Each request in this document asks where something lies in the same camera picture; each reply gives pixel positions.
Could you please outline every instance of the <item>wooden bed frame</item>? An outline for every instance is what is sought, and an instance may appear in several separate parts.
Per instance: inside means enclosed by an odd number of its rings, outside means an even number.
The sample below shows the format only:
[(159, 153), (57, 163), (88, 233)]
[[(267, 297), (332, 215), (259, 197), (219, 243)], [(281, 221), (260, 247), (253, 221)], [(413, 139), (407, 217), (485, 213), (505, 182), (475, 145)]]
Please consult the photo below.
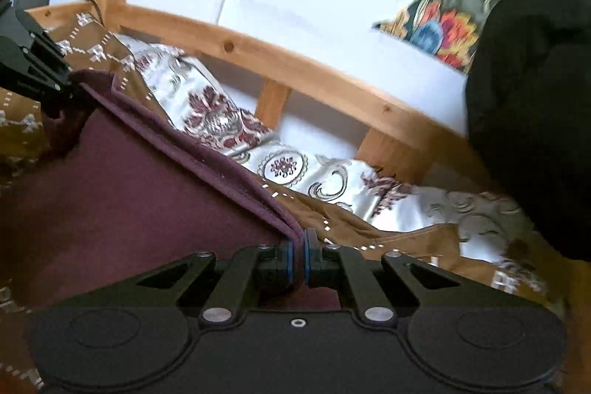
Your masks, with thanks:
[[(396, 175), (401, 181), (420, 184), (437, 163), (483, 189), (494, 188), (482, 161), (463, 136), (367, 83), (224, 27), (133, 6), (126, 0), (93, 1), (111, 32), (145, 33), (188, 54), (205, 54), (261, 75), (265, 80), (256, 116), (272, 129), (279, 124), (294, 90), (368, 125), (356, 158), (381, 168), (381, 175)], [(89, 1), (29, 11), (48, 30), (82, 12), (99, 14)]]

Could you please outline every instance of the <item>black object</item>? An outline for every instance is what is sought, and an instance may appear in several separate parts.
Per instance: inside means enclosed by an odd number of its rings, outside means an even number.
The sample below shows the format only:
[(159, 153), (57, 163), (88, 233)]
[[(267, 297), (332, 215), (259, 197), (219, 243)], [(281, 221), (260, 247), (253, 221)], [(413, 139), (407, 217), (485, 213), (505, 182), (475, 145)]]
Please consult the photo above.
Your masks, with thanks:
[(70, 71), (47, 32), (11, 0), (0, 0), (0, 86), (51, 104), (73, 97)]
[(562, 255), (591, 260), (591, 0), (502, 0), (466, 104), (493, 178)]
[(365, 261), (306, 237), (309, 284), (338, 290), (344, 310), (256, 308), (288, 286), (288, 243), (195, 253), (33, 315), (44, 392), (556, 392), (566, 335), (548, 310), (398, 252)]

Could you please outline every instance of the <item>silver rivet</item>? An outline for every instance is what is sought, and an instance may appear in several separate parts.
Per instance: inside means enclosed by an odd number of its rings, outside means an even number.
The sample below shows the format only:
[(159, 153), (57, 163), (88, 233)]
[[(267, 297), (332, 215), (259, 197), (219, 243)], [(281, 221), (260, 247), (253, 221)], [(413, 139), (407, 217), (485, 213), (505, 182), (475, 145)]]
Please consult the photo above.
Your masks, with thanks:
[(293, 327), (305, 327), (306, 324), (307, 324), (307, 322), (305, 322), (305, 320), (303, 320), (303, 319), (293, 319), (291, 321), (291, 325)]
[(370, 307), (364, 315), (373, 322), (387, 322), (394, 317), (392, 310), (387, 307)]
[(212, 307), (203, 312), (203, 319), (208, 322), (226, 322), (231, 317), (231, 311), (223, 307)]

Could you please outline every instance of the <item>purple cloth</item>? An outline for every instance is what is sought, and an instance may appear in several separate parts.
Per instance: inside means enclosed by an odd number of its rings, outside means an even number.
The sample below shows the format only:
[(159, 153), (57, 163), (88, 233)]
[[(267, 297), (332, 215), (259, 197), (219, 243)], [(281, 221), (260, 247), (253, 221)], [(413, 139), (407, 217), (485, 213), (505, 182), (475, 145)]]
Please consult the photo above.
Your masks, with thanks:
[[(96, 102), (46, 119), (52, 155), (0, 197), (0, 281), (13, 280), (17, 303), (44, 307), (197, 250), (230, 258), (284, 238), (303, 265), (300, 226), (246, 169), (115, 91), (112, 76), (76, 76)], [(324, 306), (338, 308), (334, 294)]]

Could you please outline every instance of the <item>black fabric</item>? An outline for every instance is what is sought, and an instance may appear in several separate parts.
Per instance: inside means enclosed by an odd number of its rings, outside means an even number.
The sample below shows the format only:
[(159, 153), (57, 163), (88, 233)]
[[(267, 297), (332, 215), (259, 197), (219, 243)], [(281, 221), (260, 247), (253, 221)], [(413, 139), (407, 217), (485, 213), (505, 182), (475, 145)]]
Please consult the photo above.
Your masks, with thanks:
[(466, 104), (492, 176), (562, 255), (591, 260), (591, 0), (502, 0)]

